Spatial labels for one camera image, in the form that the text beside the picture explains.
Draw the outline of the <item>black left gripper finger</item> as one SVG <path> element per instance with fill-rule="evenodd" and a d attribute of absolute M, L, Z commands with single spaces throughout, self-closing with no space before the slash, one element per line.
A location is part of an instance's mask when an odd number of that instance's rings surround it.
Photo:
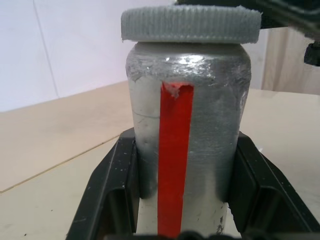
<path fill-rule="evenodd" d="M 320 0 L 250 1 L 262 13 L 262 29 L 290 27 L 320 42 Z"/>
<path fill-rule="evenodd" d="M 66 240 L 133 240 L 140 202 L 135 132 L 122 132 L 92 172 Z"/>
<path fill-rule="evenodd" d="M 243 133 L 227 202 L 241 240 L 320 240 L 320 223 L 292 184 Z"/>

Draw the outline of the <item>grey ribbed jar lid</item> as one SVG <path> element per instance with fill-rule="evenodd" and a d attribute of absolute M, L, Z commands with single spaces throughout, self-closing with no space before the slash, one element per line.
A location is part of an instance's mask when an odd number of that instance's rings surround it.
<path fill-rule="evenodd" d="M 165 5 L 121 15 L 121 38 L 133 42 L 254 44 L 262 15 L 243 6 Z"/>

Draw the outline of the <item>grey jar with red stripe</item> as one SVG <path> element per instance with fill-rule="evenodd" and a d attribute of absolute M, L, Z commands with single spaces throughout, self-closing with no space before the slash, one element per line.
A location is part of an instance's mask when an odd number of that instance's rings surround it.
<path fill-rule="evenodd" d="M 240 44 L 139 42 L 126 59 L 139 234 L 221 234 L 251 61 Z"/>

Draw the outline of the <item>light wooden cabinet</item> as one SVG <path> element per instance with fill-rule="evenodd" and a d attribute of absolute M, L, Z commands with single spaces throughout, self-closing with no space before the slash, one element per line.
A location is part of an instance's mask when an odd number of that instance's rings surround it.
<path fill-rule="evenodd" d="M 312 42 L 292 28 L 269 30 L 262 89 L 320 95 L 320 67 L 304 63 Z"/>

